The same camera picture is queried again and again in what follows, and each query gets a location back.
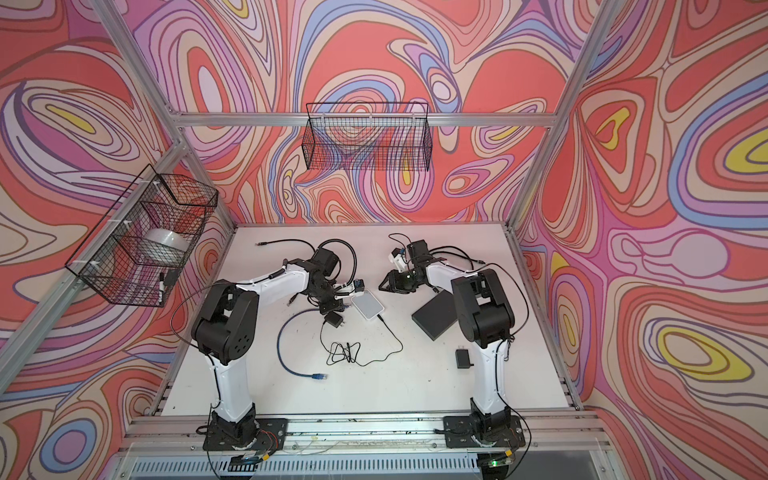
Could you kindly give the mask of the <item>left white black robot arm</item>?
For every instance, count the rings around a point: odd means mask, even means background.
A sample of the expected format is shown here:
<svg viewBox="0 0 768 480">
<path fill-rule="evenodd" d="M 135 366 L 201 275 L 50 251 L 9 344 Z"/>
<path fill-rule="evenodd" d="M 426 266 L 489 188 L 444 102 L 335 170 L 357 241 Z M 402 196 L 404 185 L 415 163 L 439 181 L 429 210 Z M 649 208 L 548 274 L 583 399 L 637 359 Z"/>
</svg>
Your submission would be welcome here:
<svg viewBox="0 0 768 480">
<path fill-rule="evenodd" d="M 314 299 L 323 316 L 342 312 L 343 300 L 362 293 L 365 284 L 352 274 L 338 285 L 333 275 L 339 263 L 336 254 L 319 248 L 307 260 L 286 260 L 273 273 L 240 282 L 218 280 L 211 286 L 191 329 L 198 351 L 211 363 L 216 386 L 205 450 L 245 450 L 263 432 L 244 360 L 255 341 L 259 308 L 304 295 Z"/>
</svg>

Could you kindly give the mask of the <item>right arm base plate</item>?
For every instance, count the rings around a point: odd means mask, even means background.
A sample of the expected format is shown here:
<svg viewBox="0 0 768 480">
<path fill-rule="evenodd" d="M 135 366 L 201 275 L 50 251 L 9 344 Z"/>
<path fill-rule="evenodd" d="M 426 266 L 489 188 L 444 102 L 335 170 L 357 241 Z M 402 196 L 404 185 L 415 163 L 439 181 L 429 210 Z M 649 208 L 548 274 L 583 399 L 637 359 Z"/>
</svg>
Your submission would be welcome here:
<svg viewBox="0 0 768 480">
<path fill-rule="evenodd" d="M 448 448 L 504 448 L 516 451 L 525 447 L 524 430 L 518 416 L 499 419 L 445 416 L 435 434 L 442 435 Z"/>
</svg>

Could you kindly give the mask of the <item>white small network switch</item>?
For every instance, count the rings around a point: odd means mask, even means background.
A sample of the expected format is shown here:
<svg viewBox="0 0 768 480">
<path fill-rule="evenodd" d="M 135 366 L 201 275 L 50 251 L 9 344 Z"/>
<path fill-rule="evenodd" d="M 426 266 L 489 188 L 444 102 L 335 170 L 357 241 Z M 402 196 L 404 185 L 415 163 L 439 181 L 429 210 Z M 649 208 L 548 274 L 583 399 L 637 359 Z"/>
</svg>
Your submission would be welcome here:
<svg viewBox="0 0 768 480">
<path fill-rule="evenodd" d="M 368 290 L 354 296 L 352 305 L 366 320 L 374 320 L 385 311 L 385 306 Z"/>
</svg>

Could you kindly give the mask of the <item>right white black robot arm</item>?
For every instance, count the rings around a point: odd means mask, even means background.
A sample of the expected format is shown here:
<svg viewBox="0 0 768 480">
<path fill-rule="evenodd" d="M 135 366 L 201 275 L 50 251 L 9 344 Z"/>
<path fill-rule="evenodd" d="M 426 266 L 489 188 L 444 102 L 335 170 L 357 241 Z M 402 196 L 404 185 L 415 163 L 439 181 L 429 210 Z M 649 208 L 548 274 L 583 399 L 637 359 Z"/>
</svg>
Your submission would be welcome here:
<svg viewBox="0 0 768 480">
<path fill-rule="evenodd" d="M 426 285 L 449 293 L 460 330 L 478 356 L 469 425 L 462 430 L 445 427 L 445 434 L 472 435 L 487 441 L 492 434 L 509 429 L 512 409 L 502 398 L 499 350 L 512 340 L 515 315 L 497 272 L 453 266 L 433 255 L 423 240 L 393 249 L 388 260 L 394 268 L 379 284 L 379 290 L 409 294 Z"/>
</svg>

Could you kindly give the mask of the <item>black power adapter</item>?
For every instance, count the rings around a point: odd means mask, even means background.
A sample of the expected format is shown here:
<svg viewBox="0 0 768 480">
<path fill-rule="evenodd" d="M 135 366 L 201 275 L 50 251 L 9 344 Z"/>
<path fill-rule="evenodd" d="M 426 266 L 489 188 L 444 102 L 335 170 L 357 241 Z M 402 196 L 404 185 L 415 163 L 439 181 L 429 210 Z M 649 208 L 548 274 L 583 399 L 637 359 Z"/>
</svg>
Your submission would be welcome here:
<svg viewBox="0 0 768 480">
<path fill-rule="evenodd" d="M 468 370 L 474 366 L 470 352 L 466 348 L 455 350 L 455 363 L 458 370 Z"/>
<path fill-rule="evenodd" d="M 343 318 L 341 317 L 340 314 L 338 314 L 337 312 L 331 312 L 328 316 L 324 318 L 324 321 L 320 327 L 320 331 L 318 335 L 320 344 L 323 347 L 323 350 L 327 354 L 326 365 L 334 366 L 340 363 L 349 363 L 361 368 L 365 368 L 375 363 L 384 363 L 393 355 L 402 353 L 404 351 L 404 343 L 390 328 L 386 320 L 383 318 L 382 314 L 381 313 L 377 314 L 375 318 L 382 326 L 385 327 L 385 329 L 391 334 L 392 338 L 397 342 L 398 344 L 397 349 L 388 352 L 383 358 L 375 358 L 365 362 L 360 362 L 358 360 L 359 352 L 362 347 L 362 344 L 360 342 L 348 343 L 348 342 L 334 341 L 334 342 L 331 342 L 330 344 L 327 344 L 323 338 L 325 326 L 330 325 L 336 328 L 336 327 L 339 327 L 343 322 Z"/>
</svg>

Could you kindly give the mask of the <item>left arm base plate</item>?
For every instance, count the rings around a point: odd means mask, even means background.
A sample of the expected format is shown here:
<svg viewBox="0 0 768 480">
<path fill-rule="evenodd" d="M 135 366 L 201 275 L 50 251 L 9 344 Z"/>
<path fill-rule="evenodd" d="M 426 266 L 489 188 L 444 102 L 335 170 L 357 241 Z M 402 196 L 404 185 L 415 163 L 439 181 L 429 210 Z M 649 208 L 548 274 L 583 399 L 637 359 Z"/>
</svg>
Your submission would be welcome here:
<svg viewBox="0 0 768 480">
<path fill-rule="evenodd" d="M 203 450 L 274 453 L 284 448 L 287 427 L 286 418 L 245 419 L 237 424 L 216 418 L 206 426 Z"/>
</svg>

